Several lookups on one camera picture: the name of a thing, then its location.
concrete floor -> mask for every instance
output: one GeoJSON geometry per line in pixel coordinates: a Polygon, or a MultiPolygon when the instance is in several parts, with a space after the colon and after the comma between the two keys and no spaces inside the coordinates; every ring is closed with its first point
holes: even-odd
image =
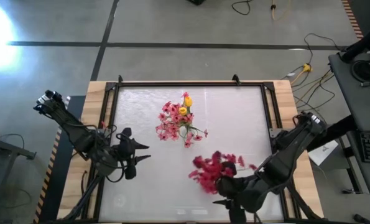
{"type": "MultiPolygon", "coordinates": [[[[309,32],[330,37],[338,45],[356,41],[340,0],[293,0],[290,14],[270,19],[268,0],[251,2],[248,16],[236,14],[232,0],[206,0],[195,7],[185,0],[120,0],[109,42],[305,45],[309,32]]],[[[286,0],[277,1],[280,14],[286,0]]],[[[30,205],[1,209],[0,218],[30,223],[45,176],[57,125],[39,116],[32,107],[46,90],[63,95],[84,95],[98,47],[5,46],[6,41],[101,42],[113,0],[0,0],[0,135],[19,133],[26,148],[37,151],[34,161],[19,158],[9,185],[27,190],[30,205]]],[[[309,37],[311,45],[331,45],[309,37]]],[[[314,50],[314,71],[308,80],[328,70],[327,56],[314,50]]],[[[233,74],[247,80],[280,79],[308,62],[307,50],[157,49],[108,47],[97,80],[228,80],[233,74]]],[[[328,123],[349,114],[336,80],[325,87],[336,97],[319,108],[328,123]]],[[[306,88],[296,92],[302,96],[306,88]]],[[[317,91],[311,105],[330,95],[317,91]]],[[[14,138],[7,141],[19,144],[14,138]]],[[[370,218],[369,195],[342,195],[350,187],[346,172],[315,173],[325,216],[351,222],[354,213],[370,218]]],[[[21,195],[9,195],[13,204],[21,195]]]]}

table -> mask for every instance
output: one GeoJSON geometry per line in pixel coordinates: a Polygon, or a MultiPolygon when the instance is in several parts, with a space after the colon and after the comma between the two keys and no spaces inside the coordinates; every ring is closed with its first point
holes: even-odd
{"type": "MultiPolygon", "coordinates": [[[[287,80],[283,81],[272,81],[274,82],[277,104],[279,106],[279,112],[282,119],[283,128],[293,128],[294,124],[292,122],[292,117],[297,114],[297,109],[295,107],[294,99],[292,96],[292,90],[290,83],[287,80]]],[[[104,89],[106,82],[91,82],[86,94],[85,104],[83,108],[83,113],[81,116],[81,121],[84,124],[95,124],[98,125],[100,111],[103,103],[104,89]]],[[[109,96],[105,122],[108,122],[108,117],[110,116],[111,103],[113,101],[113,96],[109,96]]],[[[272,107],[271,100],[268,100],[269,107],[272,107]]],[[[271,112],[272,122],[274,122],[273,110],[271,112]]],[[[60,208],[58,211],[58,218],[62,218],[67,215],[72,207],[77,203],[81,197],[81,178],[84,170],[90,169],[90,161],[84,161],[80,157],[74,157],[71,160],[70,168],[68,170],[68,175],[66,179],[65,188],[63,191],[62,201],[60,203],[60,208]]],[[[297,190],[312,210],[319,216],[323,216],[323,211],[320,205],[320,199],[318,197],[318,192],[315,185],[315,180],[313,178],[312,167],[306,152],[304,152],[297,161],[297,170],[294,174],[294,182],[297,190]]],[[[289,213],[294,214],[291,211],[292,206],[290,206],[291,199],[288,194],[286,194],[287,202],[289,204],[289,213]]],[[[88,210],[88,216],[93,216],[93,210],[95,207],[96,190],[93,192],[91,197],[91,203],[88,210]]]]}
{"type": "MultiPolygon", "coordinates": [[[[323,139],[318,139],[316,144],[311,144],[308,149],[314,149],[346,134],[351,143],[351,151],[370,191],[370,163],[365,163],[361,160],[361,145],[358,142],[359,136],[355,132],[370,131],[370,87],[360,87],[360,82],[351,75],[351,64],[342,62],[338,54],[331,55],[328,58],[351,115],[330,126],[327,136],[323,139]]],[[[360,54],[355,58],[355,60],[369,59],[370,54],[360,54]]]]}

black metal frame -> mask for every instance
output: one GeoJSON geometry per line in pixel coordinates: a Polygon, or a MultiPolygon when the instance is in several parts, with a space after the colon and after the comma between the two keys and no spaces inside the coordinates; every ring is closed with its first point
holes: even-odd
{"type": "MultiPolygon", "coordinates": [[[[252,82],[252,83],[241,83],[238,80],[238,77],[233,77],[235,82],[208,82],[208,81],[203,81],[203,82],[123,82],[123,79],[121,76],[119,77],[118,82],[107,82],[106,83],[106,88],[105,88],[105,93],[103,97],[103,103],[102,103],[102,108],[101,108],[101,114],[99,118],[99,127],[101,127],[101,122],[104,121],[105,119],[105,114],[106,114],[106,109],[107,109],[107,103],[108,103],[108,98],[109,94],[113,92],[113,102],[112,102],[112,107],[111,107],[111,113],[110,113],[110,118],[109,118],[109,125],[111,126],[114,124],[114,117],[116,114],[116,107],[117,107],[117,99],[118,99],[118,93],[119,93],[119,88],[120,87],[139,87],[139,86],[153,86],[153,87],[158,87],[158,86],[257,86],[261,89],[262,93],[262,102],[264,104],[264,111],[265,111],[265,116],[266,116],[266,123],[267,123],[267,131],[269,132],[269,128],[272,128],[272,121],[271,121],[271,115],[269,113],[269,105],[267,103],[267,94],[266,91],[269,91],[271,94],[272,98],[272,104],[273,104],[273,110],[274,110],[274,116],[276,120],[276,125],[278,128],[282,128],[282,122],[281,122],[281,117],[279,113],[279,106],[277,104],[277,98],[275,95],[275,90],[274,90],[274,83],[273,82],[252,82]]],[[[90,175],[88,178],[88,183],[93,180],[95,177],[95,167],[92,164],[91,165],[91,170],[90,170],[90,175]]],[[[88,217],[88,209],[89,209],[89,201],[86,203],[86,206],[81,214],[81,220],[84,221],[85,223],[89,222],[98,222],[99,220],[99,214],[100,214],[100,206],[101,206],[101,199],[102,199],[102,194],[103,194],[103,186],[104,186],[104,181],[102,181],[99,186],[98,186],[98,191],[96,194],[96,204],[95,204],[95,210],[93,213],[93,218],[87,218],[88,217]]],[[[283,213],[283,218],[284,222],[293,222],[293,221],[298,221],[301,220],[301,215],[300,215],[300,207],[297,205],[295,200],[292,198],[292,204],[294,206],[294,212],[295,212],[295,218],[290,218],[289,217],[289,210],[287,206],[287,201],[285,199],[284,191],[282,191],[279,194],[280,197],[280,205],[282,207],[282,213],[283,213]]]]}

yellow cable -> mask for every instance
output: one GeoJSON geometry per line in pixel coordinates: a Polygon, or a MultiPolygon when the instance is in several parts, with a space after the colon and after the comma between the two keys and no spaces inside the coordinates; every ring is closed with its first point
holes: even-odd
{"type": "Polygon", "coordinates": [[[287,3],[287,8],[286,8],[286,9],[285,9],[285,11],[283,12],[282,16],[280,16],[278,19],[276,19],[276,18],[274,17],[274,9],[272,9],[272,19],[273,19],[274,21],[279,21],[279,20],[283,19],[283,18],[287,15],[287,13],[290,11],[290,9],[291,9],[291,0],[289,0],[289,1],[288,1],[288,3],[287,3]]]}
{"type": "Polygon", "coordinates": [[[320,82],[321,82],[321,80],[324,80],[327,76],[328,76],[329,74],[327,73],[327,74],[325,74],[323,77],[322,77],[322,79],[319,79],[319,80],[316,80],[315,81],[315,84],[313,84],[309,89],[308,89],[308,91],[305,93],[305,94],[303,94],[302,95],[302,97],[300,97],[299,99],[298,99],[298,101],[295,103],[295,104],[297,104],[297,103],[299,103],[299,101],[301,101],[309,92],[310,92],[310,90],[312,90],[313,89],[313,87],[315,87],[317,84],[319,84],[320,82]]]}
{"type": "Polygon", "coordinates": [[[309,64],[305,63],[305,64],[303,65],[302,72],[300,72],[300,73],[297,75],[297,77],[295,77],[295,79],[291,81],[291,85],[292,85],[293,83],[295,83],[295,82],[298,80],[298,78],[299,78],[303,73],[305,73],[305,72],[311,72],[311,71],[313,71],[312,67],[311,67],[309,64]]]}

black floor line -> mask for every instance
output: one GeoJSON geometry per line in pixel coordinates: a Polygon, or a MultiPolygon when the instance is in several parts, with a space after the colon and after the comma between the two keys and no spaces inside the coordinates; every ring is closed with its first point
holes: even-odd
{"type": "MultiPolygon", "coordinates": [[[[308,50],[306,45],[271,44],[181,44],[181,43],[107,43],[107,47],[128,48],[185,48],[185,49],[261,49],[261,50],[308,50]]],[[[311,45],[311,50],[337,50],[334,45],[311,45]]]]}
{"type": "Polygon", "coordinates": [[[54,41],[10,41],[10,46],[35,46],[35,47],[99,47],[100,42],[54,42],[54,41]]]}
{"type": "Polygon", "coordinates": [[[96,57],[95,65],[93,66],[91,81],[97,81],[97,79],[98,79],[100,66],[102,64],[104,51],[106,50],[106,45],[107,45],[107,42],[109,40],[111,28],[113,26],[114,14],[116,13],[118,2],[119,2],[119,0],[114,0],[113,5],[111,6],[108,23],[106,24],[106,28],[104,30],[104,34],[103,34],[103,38],[102,38],[101,47],[99,48],[98,56],[96,57]]]}

